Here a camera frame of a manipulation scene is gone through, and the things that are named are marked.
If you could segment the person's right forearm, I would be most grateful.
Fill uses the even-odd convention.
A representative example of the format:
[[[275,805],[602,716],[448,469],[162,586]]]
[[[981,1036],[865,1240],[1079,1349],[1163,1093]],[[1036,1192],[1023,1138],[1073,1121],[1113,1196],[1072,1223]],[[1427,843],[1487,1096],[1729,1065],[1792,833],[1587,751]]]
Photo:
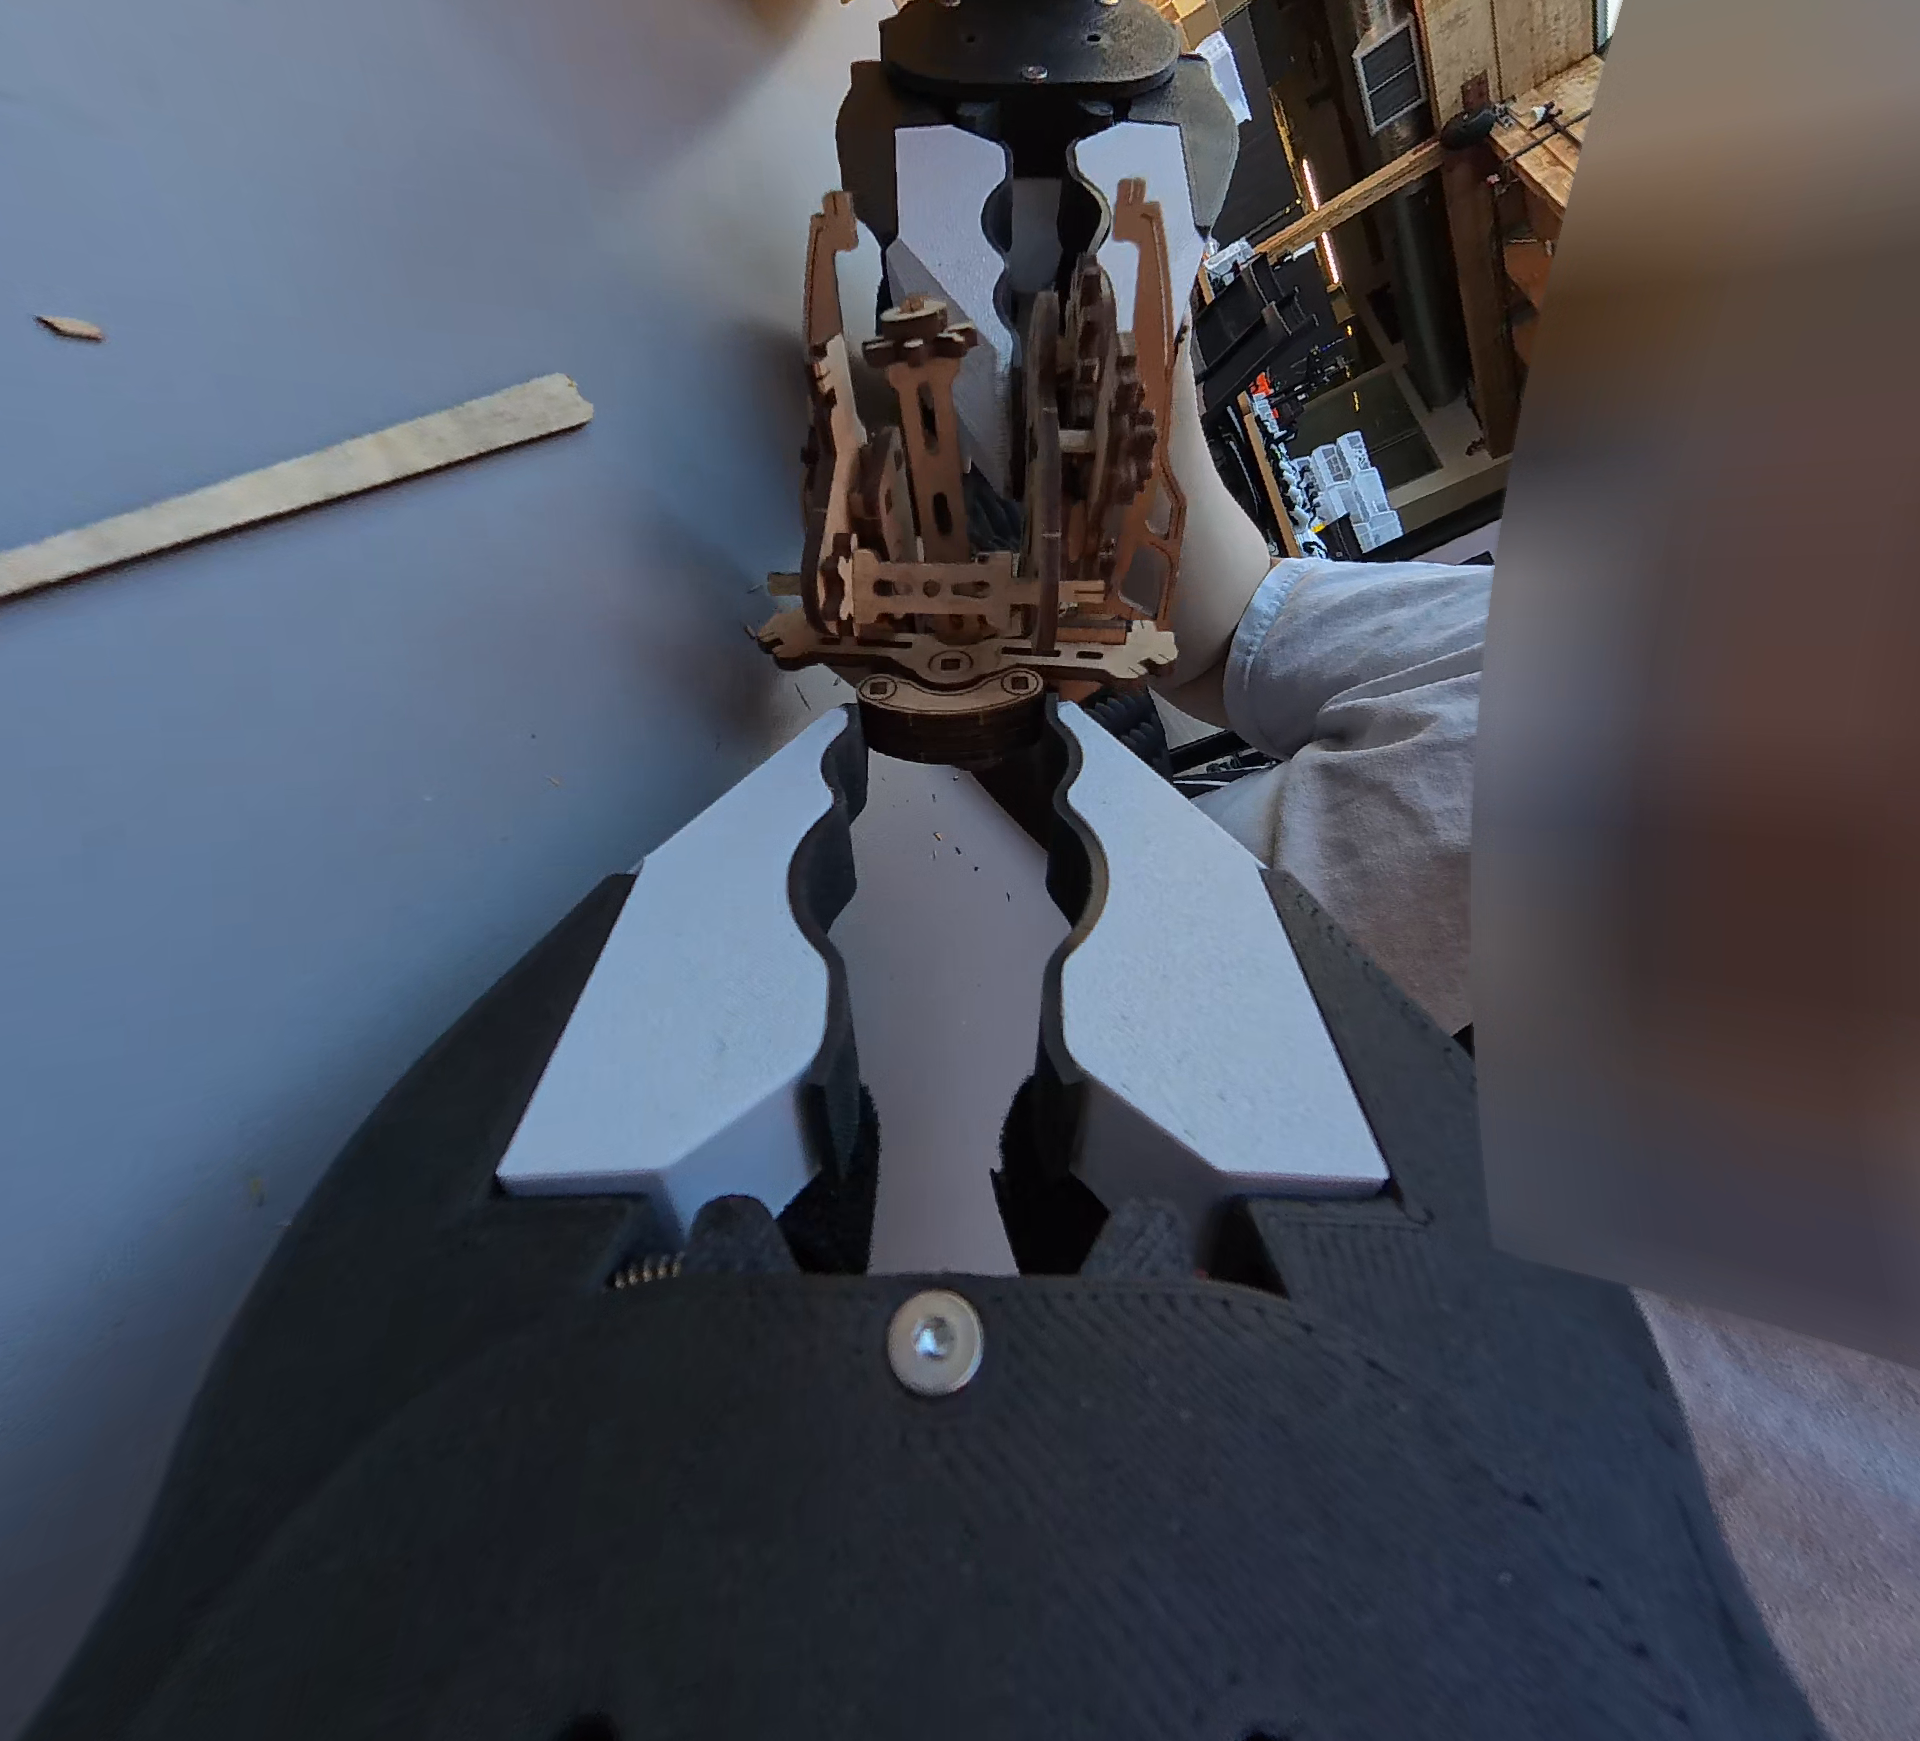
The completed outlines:
[[[1169,622],[1180,653],[1157,687],[1189,719],[1229,728],[1230,652],[1239,623],[1274,569],[1274,555],[1223,481],[1209,449],[1189,329],[1180,335],[1171,403],[1169,458],[1186,497],[1180,574]]]

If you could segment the thin tapered wooden strip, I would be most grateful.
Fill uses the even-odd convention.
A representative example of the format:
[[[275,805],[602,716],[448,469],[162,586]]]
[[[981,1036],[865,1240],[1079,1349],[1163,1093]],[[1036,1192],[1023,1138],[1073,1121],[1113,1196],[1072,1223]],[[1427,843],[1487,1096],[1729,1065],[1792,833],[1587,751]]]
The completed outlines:
[[[47,593],[159,553],[576,432],[593,403],[565,374],[411,418],[2,553],[2,599]]]

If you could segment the white storage containers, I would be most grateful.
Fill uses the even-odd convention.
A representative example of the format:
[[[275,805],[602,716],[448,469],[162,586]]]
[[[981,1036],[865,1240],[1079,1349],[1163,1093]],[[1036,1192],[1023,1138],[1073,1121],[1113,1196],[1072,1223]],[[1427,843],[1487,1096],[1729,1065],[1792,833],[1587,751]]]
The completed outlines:
[[[1269,448],[1283,511],[1302,558],[1361,559],[1404,537],[1403,517],[1361,434],[1344,434],[1298,455],[1278,437],[1271,437]]]

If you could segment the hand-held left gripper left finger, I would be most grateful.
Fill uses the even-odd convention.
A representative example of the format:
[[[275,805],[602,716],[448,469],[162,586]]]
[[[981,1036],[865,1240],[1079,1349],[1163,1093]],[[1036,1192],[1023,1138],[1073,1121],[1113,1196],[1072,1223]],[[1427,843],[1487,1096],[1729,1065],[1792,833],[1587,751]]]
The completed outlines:
[[[748,1196],[803,1269],[869,1268],[876,1108],[831,939],[867,792],[835,707],[640,862],[497,1168],[512,1196],[637,1196],[674,1240]]]

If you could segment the wooden workbench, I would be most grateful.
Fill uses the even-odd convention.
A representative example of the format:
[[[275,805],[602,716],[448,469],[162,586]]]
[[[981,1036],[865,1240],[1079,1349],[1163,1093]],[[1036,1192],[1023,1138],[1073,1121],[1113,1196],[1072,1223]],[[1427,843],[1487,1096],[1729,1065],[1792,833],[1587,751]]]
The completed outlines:
[[[1440,129],[1469,400],[1491,458],[1513,451],[1602,69],[1589,54],[1507,101],[1478,74]]]

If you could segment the wooden beam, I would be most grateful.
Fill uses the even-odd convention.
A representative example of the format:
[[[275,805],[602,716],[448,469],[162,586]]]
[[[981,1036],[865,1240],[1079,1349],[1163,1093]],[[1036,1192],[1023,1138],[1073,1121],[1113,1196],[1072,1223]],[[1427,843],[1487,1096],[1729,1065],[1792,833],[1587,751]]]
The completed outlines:
[[[1404,193],[1427,174],[1438,170],[1444,153],[1447,146],[1440,138],[1429,138],[1411,146],[1407,153],[1391,158],[1355,187],[1336,193],[1326,203],[1311,208],[1301,221],[1261,240],[1257,244],[1257,253],[1271,261],[1281,261],[1301,253],[1304,247],[1331,237],[1335,231],[1365,215],[1378,203],[1396,193]]]

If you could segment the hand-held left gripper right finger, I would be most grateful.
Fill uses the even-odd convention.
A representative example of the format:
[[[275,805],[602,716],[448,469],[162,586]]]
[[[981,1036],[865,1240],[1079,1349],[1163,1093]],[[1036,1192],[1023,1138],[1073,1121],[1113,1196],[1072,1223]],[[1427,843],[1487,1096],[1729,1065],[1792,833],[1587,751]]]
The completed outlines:
[[[1255,857],[1073,705],[1027,765],[1045,889],[1038,1063],[996,1204],[1021,1274],[1075,1274],[1134,1202],[1206,1269],[1234,1204],[1371,1200],[1388,1168]]]

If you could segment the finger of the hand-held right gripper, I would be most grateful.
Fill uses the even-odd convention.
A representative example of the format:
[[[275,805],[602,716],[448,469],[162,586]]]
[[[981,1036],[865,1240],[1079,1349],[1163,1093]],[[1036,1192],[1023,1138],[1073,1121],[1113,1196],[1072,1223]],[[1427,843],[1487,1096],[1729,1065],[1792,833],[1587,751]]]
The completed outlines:
[[[1135,274],[1137,251],[1113,242],[1113,213],[1122,183],[1145,183],[1145,197],[1163,213],[1171,274],[1199,274],[1204,229],[1189,187],[1186,144],[1177,124],[1113,124],[1068,146],[1068,166],[1097,201],[1093,251],[1110,274]]]
[[[954,400],[979,471],[1010,481],[1014,448],[1016,333],[1000,303],[1003,247],[990,210],[1003,206],[1007,154],[1000,143],[954,124],[914,124],[896,132],[897,237],[885,253],[901,289],[932,285],[954,320],[975,332]]]

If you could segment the wooden mechanical model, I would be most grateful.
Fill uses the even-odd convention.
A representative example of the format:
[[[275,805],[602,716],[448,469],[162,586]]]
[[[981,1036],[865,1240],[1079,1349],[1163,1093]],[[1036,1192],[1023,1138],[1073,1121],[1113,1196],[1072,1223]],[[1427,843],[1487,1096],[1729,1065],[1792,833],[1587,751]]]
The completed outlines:
[[[969,528],[958,387],[978,332],[926,292],[883,310],[862,356],[897,418],[865,432],[837,298],[837,258],[858,240],[852,195],[827,193],[811,221],[804,549],[795,574],[770,577],[798,606],[759,643],[782,668],[850,680],[885,754],[993,765],[1036,738],[1048,693],[1134,693],[1179,657],[1179,292],[1147,181],[1123,179],[1112,213],[1137,255],[1135,294],[1122,300],[1092,251],[1065,294],[1040,294],[1011,423],[1007,541]]]

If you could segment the white wall vent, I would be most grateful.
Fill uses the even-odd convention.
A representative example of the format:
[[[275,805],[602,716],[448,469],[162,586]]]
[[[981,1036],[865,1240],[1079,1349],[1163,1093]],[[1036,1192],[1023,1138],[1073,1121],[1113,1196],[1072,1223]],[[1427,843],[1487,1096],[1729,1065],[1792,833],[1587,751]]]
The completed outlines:
[[[1424,66],[1411,17],[1371,28],[1357,45],[1352,63],[1365,127],[1372,138],[1427,106]]]

